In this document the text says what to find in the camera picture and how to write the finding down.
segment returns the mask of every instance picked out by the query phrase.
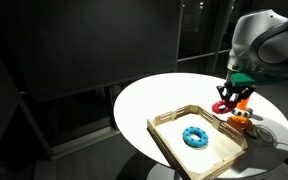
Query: wooden tray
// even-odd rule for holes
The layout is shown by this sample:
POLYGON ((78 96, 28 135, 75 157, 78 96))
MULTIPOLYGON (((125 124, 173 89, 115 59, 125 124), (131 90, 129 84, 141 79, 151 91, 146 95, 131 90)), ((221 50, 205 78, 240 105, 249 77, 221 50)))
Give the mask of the wooden tray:
POLYGON ((195 105, 188 105, 147 120, 147 129, 170 166, 186 179, 213 179, 230 168, 246 151, 244 136, 195 105), (187 127, 197 126, 208 135, 203 148, 183 141, 187 127))

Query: dark wall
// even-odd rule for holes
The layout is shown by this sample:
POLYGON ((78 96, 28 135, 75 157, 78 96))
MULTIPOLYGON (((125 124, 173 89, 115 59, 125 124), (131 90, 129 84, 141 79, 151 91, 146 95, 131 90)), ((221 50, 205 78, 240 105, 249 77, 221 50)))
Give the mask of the dark wall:
POLYGON ((180 8, 180 0, 1 0, 0 53, 36 101, 174 71, 180 8))

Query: red object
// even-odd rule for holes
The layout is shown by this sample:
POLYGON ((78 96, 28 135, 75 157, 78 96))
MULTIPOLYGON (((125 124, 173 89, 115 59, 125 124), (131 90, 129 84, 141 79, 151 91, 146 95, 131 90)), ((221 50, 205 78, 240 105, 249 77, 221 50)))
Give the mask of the red object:
POLYGON ((228 103, 228 105, 225 105, 225 101, 221 100, 218 101, 217 103, 215 103, 212 106, 212 111, 216 114, 225 114, 230 112, 232 109, 235 108, 235 103, 234 101, 230 100, 230 102, 228 103))

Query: round white table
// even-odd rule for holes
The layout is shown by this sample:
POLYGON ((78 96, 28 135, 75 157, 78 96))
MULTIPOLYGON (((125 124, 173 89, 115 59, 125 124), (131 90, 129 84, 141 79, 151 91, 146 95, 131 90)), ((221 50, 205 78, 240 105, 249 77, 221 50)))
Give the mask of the round white table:
MULTIPOLYGON (((189 104, 199 105, 212 113, 212 105, 220 100, 216 86, 224 82, 224 79, 200 74, 167 73, 140 79, 120 93, 114 105, 114 117, 120 132, 136 149, 163 165, 156 165, 148 179, 164 179, 161 176, 169 175, 172 170, 166 168, 169 163, 147 131, 147 119, 189 104)), ((277 167, 288 156, 288 121, 285 116, 257 93, 252 94, 248 107, 254 111, 253 118, 250 118, 253 124, 269 127, 278 144, 272 147, 248 142, 244 158, 218 178, 258 175, 277 167)))

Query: blue ring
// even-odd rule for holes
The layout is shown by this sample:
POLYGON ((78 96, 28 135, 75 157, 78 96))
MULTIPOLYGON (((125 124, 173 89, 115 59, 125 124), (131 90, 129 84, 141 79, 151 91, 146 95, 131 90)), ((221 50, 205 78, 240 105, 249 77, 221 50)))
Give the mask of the blue ring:
POLYGON ((184 142, 191 147, 200 148, 205 146, 208 143, 208 136, 206 133, 198 127, 188 127, 183 132, 184 142), (195 134, 200 139, 196 140, 191 137, 192 134, 195 134))

